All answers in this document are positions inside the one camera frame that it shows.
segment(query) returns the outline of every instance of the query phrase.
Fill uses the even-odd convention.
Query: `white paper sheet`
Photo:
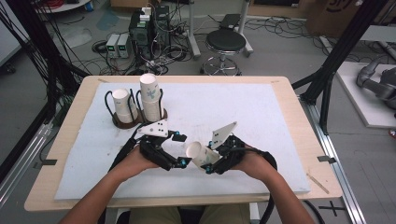
[[[163,148],[174,157],[186,156],[188,143],[207,145],[212,131],[233,121],[234,134],[248,144],[269,151],[279,172],[295,192],[310,190],[303,167],[290,138],[271,85],[159,83],[168,112],[168,126],[188,136],[185,143],[170,140]],[[67,158],[56,200],[82,198],[107,172],[134,129],[116,128],[106,110],[104,97],[116,88],[138,91],[138,83],[103,83],[81,125]],[[224,195],[265,193],[263,183],[239,171],[206,175],[193,163],[186,169],[151,169],[124,182],[115,198]]]

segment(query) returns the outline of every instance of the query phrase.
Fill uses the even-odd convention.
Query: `white panel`
[[[168,128],[188,136],[185,143],[163,144],[174,157],[186,156],[194,141],[207,145],[212,131],[238,122],[233,133],[253,147],[270,151],[279,172],[295,192],[310,190],[303,167],[271,85],[265,84],[171,84],[160,83],[168,112]],[[79,199],[101,178],[134,129],[117,129],[106,110],[108,90],[134,89],[137,83],[102,83],[68,156],[56,199]],[[151,169],[124,182],[116,198],[166,197],[267,193],[264,184],[240,171],[206,175],[194,164],[186,169]]]
[[[396,111],[376,98],[372,91],[356,85],[358,73],[366,65],[367,63],[343,63],[338,69],[341,83],[367,127],[394,128],[396,127],[396,119],[394,118]],[[372,80],[379,82],[382,72],[393,67],[395,65],[380,64],[375,69]]]

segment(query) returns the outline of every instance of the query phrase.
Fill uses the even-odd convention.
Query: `white paper cup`
[[[163,118],[163,116],[164,116],[163,102],[161,102],[162,117],[160,117],[159,102],[160,102],[160,100],[157,100],[155,102],[142,101],[145,117],[148,121],[154,122],[154,121],[158,121]]]
[[[219,160],[219,154],[199,142],[192,142],[187,146],[186,155],[192,158],[192,162],[201,168],[202,165],[214,164]]]
[[[140,93],[142,100],[146,102],[155,102],[160,99],[160,86],[155,75],[146,73],[140,77]]]
[[[116,89],[111,95],[114,100],[114,106],[116,107],[116,114],[117,117],[119,117],[119,120],[123,123],[132,122],[132,115],[128,106],[130,93],[126,89]],[[132,99],[130,99],[130,106],[134,119],[137,119],[137,108]]]

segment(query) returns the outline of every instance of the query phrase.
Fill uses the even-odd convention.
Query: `table leg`
[[[190,0],[190,28],[187,31],[187,37],[189,38],[191,50],[194,59],[198,59],[201,56],[201,51],[198,48],[197,42],[194,36],[194,1]]]
[[[247,21],[247,14],[248,14],[248,5],[250,3],[250,0],[244,0],[242,4],[242,11],[241,11],[241,22],[239,22],[239,27],[235,27],[235,30],[242,35],[245,39],[246,37],[244,36],[244,28],[245,28],[245,22]],[[253,53],[253,48],[250,46],[248,43],[248,40],[246,39],[247,44],[245,45],[245,52],[247,53],[247,56],[249,57],[251,53]]]

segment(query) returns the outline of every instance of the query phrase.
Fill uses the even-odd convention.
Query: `metal pole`
[[[196,60],[199,57],[201,57],[201,51],[198,48],[198,44],[194,36],[194,1],[193,0],[190,0],[189,2],[189,9],[190,9],[190,27],[189,30],[187,31],[187,37],[189,38],[192,55]]]

